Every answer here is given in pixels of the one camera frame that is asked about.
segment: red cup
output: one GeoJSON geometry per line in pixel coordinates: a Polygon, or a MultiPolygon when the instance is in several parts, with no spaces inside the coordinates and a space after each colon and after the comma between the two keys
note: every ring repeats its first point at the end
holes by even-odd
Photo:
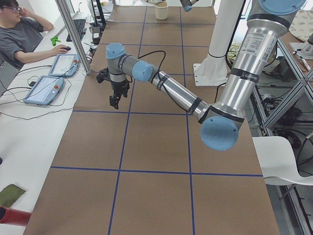
{"type": "Polygon", "coordinates": [[[0,207],[0,224],[26,226],[31,213],[13,208],[0,207]]]}

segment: person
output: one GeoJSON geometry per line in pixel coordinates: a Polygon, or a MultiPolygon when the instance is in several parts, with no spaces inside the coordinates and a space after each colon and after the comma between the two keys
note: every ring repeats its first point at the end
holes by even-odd
{"type": "Polygon", "coordinates": [[[19,7],[16,0],[0,0],[0,58],[20,70],[26,63],[67,53],[65,45],[34,52],[43,39],[40,33],[53,28],[45,18],[19,7]]]}

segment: man's arm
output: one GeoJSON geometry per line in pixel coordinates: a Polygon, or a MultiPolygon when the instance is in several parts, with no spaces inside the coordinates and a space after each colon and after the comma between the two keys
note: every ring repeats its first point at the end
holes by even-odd
{"type": "Polygon", "coordinates": [[[55,56],[57,54],[67,53],[67,50],[64,49],[65,47],[66,47],[65,45],[58,45],[51,50],[39,51],[39,52],[28,52],[28,53],[25,53],[23,51],[17,51],[15,52],[14,57],[15,59],[26,64],[26,63],[40,61],[48,57],[55,56]]]}
{"type": "Polygon", "coordinates": [[[46,20],[44,17],[36,15],[34,12],[28,10],[27,8],[22,8],[20,16],[33,18],[44,27],[44,31],[50,31],[54,29],[54,26],[50,21],[46,20]]]}

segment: chair leg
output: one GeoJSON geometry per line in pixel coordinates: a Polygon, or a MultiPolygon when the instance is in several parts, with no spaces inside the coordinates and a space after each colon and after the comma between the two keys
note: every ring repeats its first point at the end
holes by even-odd
{"type": "Polygon", "coordinates": [[[279,201],[283,200],[284,197],[290,193],[291,190],[294,189],[294,187],[296,186],[296,184],[293,184],[280,198],[279,198],[279,201]]]}

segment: white desk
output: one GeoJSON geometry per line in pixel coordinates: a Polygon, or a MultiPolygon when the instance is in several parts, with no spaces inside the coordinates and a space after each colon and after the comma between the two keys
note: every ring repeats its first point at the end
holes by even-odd
{"type": "MultiPolygon", "coordinates": [[[[63,20],[60,17],[54,24],[55,28],[45,35],[35,51],[51,49],[52,42],[50,38],[56,35],[63,25],[63,20]]],[[[92,35],[89,32],[88,24],[86,24],[86,28],[87,31],[83,42],[90,44],[92,35]]],[[[61,42],[57,45],[70,46],[69,53],[76,53],[73,43],[66,42],[66,37],[67,30],[64,30],[59,36],[61,42]]],[[[83,47],[85,52],[88,52],[89,46],[83,44],[83,47]]],[[[50,57],[27,64],[22,70],[36,66],[52,65],[54,59],[55,57],[50,57]]],[[[49,70],[50,67],[21,72],[9,88],[28,87],[27,80],[31,76],[48,75],[49,70]]],[[[65,79],[61,92],[51,103],[52,105],[59,105],[65,99],[62,106],[37,106],[20,102],[2,104],[15,100],[10,92],[6,92],[0,99],[0,112],[16,117],[32,118],[48,112],[70,109],[78,97],[85,75],[84,68],[80,65],[73,77],[68,80],[65,79]]],[[[23,99],[28,91],[27,89],[12,90],[17,99],[23,99]]],[[[16,184],[26,190],[26,193],[17,200],[12,208],[27,212],[33,211],[71,112],[71,110],[60,111],[32,120],[21,120],[3,114],[0,115],[0,156],[3,158],[3,163],[0,165],[0,190],[9,184],[16,184]]],[[[0,224],[1,235],[21,235],[24,230],[25,227],[0,224]]]]}

